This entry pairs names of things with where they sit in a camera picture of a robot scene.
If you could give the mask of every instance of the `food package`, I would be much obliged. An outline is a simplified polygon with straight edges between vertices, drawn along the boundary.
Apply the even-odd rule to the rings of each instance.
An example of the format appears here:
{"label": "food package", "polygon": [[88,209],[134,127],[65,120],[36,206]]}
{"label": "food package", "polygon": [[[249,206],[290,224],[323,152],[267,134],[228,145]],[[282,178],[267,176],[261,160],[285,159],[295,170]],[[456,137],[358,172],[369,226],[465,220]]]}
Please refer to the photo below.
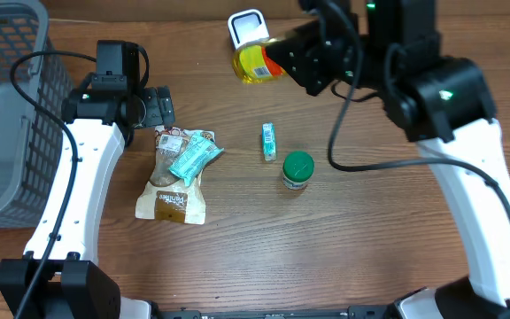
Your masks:
{"label": "food package", "polygon": [[221,152],[223,149],[219,149],[213,141],[203,137],[201,133],[195,133],[186,150],[178,156],[178,159],[168,170],[184,180],[184,184],[188,187],[206,164]]}
{"label": "food package", "polygon": [[190,186],[168,170],[189,146],[194,134],[214,141],[214,133],[180,128],[155,128],[156,165],[143,194],[137,200],[135,217],[168,220],[187,224],[204,224],[205,201],[200,190],[202,172]]}
{"label": "food package", "polygon": [[265,161],[276,160],[276,139],[274,137],[274,125],[273,123],[263,124],[263,134],[261,135],[263,141],[263,155]]}

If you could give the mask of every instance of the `basket mesh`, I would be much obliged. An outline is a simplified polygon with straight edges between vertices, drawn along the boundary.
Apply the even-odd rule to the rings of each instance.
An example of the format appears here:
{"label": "basket mesh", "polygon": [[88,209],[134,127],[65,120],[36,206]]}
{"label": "basket mesh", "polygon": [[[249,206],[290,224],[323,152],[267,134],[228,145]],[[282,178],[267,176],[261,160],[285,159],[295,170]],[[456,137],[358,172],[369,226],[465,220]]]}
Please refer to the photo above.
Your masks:
{"label": "basket mesh", "polygon": [[[9,82],[12,63],[33,51],[38,25],[35,17],[29,14],[0,15],[0,84]],[[45,50],[50,49],[52,44],[47,38]],[[38,81],[38,102],[59,116],[61,101],[72,88],[72,82],[60,57],[45,56],[40,76],[33,78],[29,77],[27,66],[28,64],[24,63],[18,69],[18,81]],[[0,211],[0,228],[35,226],[43,213],[56,174],[62,131],[46,116],[38,113],[30,122],[32,124],[22,182],[11,204]]]}

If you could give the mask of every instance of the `yellow bottle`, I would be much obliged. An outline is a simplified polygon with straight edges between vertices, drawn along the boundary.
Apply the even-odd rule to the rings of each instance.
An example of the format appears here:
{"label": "yellow bottle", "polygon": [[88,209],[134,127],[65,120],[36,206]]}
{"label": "yellow bottle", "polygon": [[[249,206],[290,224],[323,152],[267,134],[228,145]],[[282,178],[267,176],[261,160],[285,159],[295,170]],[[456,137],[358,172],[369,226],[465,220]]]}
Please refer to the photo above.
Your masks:
{"label": "yellow bottle", "polygon": [[243,83],[262,83],[281,78],[286,72],[267,57],[265,47],[278,39],[247,43],[236,50],[232,66]]}

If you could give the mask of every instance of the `green bottle cap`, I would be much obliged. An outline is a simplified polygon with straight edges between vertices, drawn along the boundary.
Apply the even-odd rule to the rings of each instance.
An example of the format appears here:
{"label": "green bottle cap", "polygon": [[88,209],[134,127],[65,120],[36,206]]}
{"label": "green bottle cap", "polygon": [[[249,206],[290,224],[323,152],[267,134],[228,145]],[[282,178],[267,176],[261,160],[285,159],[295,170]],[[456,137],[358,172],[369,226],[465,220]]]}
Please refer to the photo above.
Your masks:
{"label": "green bottle cap", "polygon": [[314,159],[307,152],[292,152],[284,160],[282,171],[292,182],[306,182],[314,173]]}

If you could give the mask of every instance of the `wooden table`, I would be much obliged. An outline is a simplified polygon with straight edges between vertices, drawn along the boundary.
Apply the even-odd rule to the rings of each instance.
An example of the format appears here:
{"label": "wooden table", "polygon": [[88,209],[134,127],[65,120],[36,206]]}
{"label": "wooden table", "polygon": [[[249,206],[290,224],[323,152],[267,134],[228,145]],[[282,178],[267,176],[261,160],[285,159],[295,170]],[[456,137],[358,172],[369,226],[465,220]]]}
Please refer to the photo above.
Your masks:
{"label": "wooden table", "polygon": [[[271,20],[272,34],[304,20]],[[484,70],[499,109],[510,168],[510,16],[440,19],[444,53]],[[100,268],[122,294],[162,309],[230,311],[340,308],[388,303],[468,273],[462,244],[427,167],[345,174],[326,160],[342,100],[309,97],[291,79],[243,85],[230,63],[225,21],[64,24],[61,50],[95,55],[98,39],[140,43],[150,85],[171,88],[178,125],[216,132],[226,152],[205,170],[204,226],[136,220],[135,201],[154,166],[153,133],[139,131],[110,184],[99,238]],[[76,81],[90,63],[64,59]],[[262,161],[261,124],[276,126],[279,160]],[[281,164],[291,151],[314,157],[304,192],[287,191]],[[379,100],[353,105],[336,145],[343,163],[416,157]],[[0,260],[19,258],[32,234],[0,230]],[[10,313],[0,295],[0,318]]]}

